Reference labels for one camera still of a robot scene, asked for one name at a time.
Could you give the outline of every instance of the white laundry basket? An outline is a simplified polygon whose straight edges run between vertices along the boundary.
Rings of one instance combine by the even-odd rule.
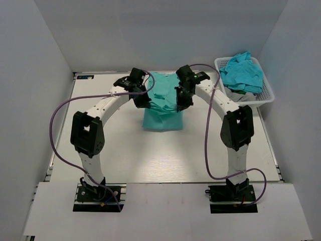
[[[227,65],[227,62],[229,62],[229,60],[231,58],[232,57],[217,58],[215,60],[216,69],[220,70],[221,68],[223,68],[225,65]],[[261,68],[260,63],[256,58],[251,57],[251,59],[252,59],[254,64],[259,65],[260,68]],[[267,82],[265,74],[263,73],[263,90],[262,90],[262,93],[260,93],[260,94],[258,94],[256,96],[256,100],[255,101],[243,101],[243,102],[240,101],[240,102],[237,102],[237,103],[239,105],[249,105],[251,107],[259,107],[259,106],[261,106],[261,105],[263,105],[265,103],[272,102],[272,101],[274,101],[274,94],[273,94],[273,91],[272,91],[269,83]]]

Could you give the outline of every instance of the purple cable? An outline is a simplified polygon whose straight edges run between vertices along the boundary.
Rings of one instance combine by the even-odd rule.
[[[152,78],[152,80],[153,80],[152,86],[151,86],[148,90],[143,91],[143,92],[115,93],[115,94],[113,94],[113,96],[132,95],[132,94],[142,95],[142,94],[145,94],[145,93],[149,92],[149,91],[154,87],[154,85],[155,85],[155,78],[154,78],[154,76],[153,76],[150,72],[145,71],[145,70],[143,70],[143,71],[146,72],[146,73]],[[87,176],[88,176],[88,178],[90,179],[90,181],[92,181],[93,183],[95,183],[97,186],[102,187],[102,188],[105,188],[106,190],[108,190],[108,191],[111,193],[111,195],[113,196],[113,198],[115,199],[119,211],[121,211],[119,202],[118,202],[116,196],[114,195],[114,192],[113,192],[109,187],[104,186],[104,185],[101,185],[100,183],[96,182],[96,181],[88,174],[88,172],[87,172],[84,168],[82,168],[82,167],[80,167],[80,166],[78,166],[78,165],[75,165],[75,164],[73,164],[73,163],[71,163],[71,162],[68,162],[66,159],[64,159],[62,156],[60,156],[60,154],[58,153],[58,151],[57,151],[57,149],[56,149],[56,147],[55,147],[54,138],[53,138],[53,134],[52,134],[52,126],[53,126],[53,123],[54,123],[55,116],[56,116],[57,112],[60,110],[60,108],[63,107],[65,104],[70,103],[70,102],[72,102],[72,101],[74,101],[74,100],[78,100],[78,99],[102,98],[102,97],[109,98],[109,97],[111,97],[111,94],[79,96],[79,97],[71,98],[71,99],[66,100],[65,102],[61,103],[61,104],[55,109],[54,113],[53,113],[52,116],[51,116],[50,123],[49,123],[49,139],[50,139],[50,144],[51,144],[52,150],[54,151],[54,153],[56,154],[56,156],[57,156],[61,161],[63,161],[64,163],[66,163],[66,164],[68,164],[68,165],[70,165],[70,166],[72,166],[72,167],[78,168],[79,170],[83,171],[85,174],[87,174]]]
[[[190,65],[190,66],[192,67],[192,66],[196,66],[196,65],[202,65],[202,66],[210,67],[210,68],[212,68],[213,70],[215,70],[215,72],[218,74],[216,83],[215,83],[215,85],[214,85],[214,90],[213,90],[212,95],[211,95],[210,104],[209,104],[209,111],[208,111],[208,114],[207,114],[206,129],[205,129],[205,148],[204,148],[204,155],[205,155],[205,165],[206,165],[206,170],[207,170],[208,175],[209,175],[212,179],[214,179],[214,180],[225,180],[225,179],[228,179],[228,178],[231,178],[231,177],[235,177],[235,176],[237,176],[237,175],[239,175],[239,174],[242,174],[242,173],[244,173],[244,171],[240,171],[240,172],[234,173],[234,174],[229,175],[229,176],[226,176],[226,177],[214,177],[214,176],[211,174],[210,167],[209,167],[208,152],[207,152],[207,142],[208,142],[208,135],[209,135],[210,117],[211,117],[213,99],[214,99],[214,94],[215,94],[215,88],[216,88],[217,85],[219,84],[221,75],[220,75],[220,72],[219,72],[216,68],[214,68],[213,66],[208,65],[208,64],[192,64],[192,65]],[[250,168],[250,169],[246,170],[246,172],[250,172],[250,171],[258,171],[258,172],[260,172],[260,173],[263,175],[263,178],[264,178],[264,187],[263,187],[263,191],[262,191],[261,195],[260,195],[255,201],[253,201],[253,202],[251,202],[251,203],[248,203],[248,204],[244,204],[244,206],[253,205],[253,204],[256,203],[258,200],[260,200],[260,199],[262,198],[262,196],[264,195],[264,193],[265,193],[265,189],[266,189],[266,185],[267,185],[266,176],[265,176],[264,172],[262,172],[262,171],[261,171],[260,169],[258,169],[258,168]]]

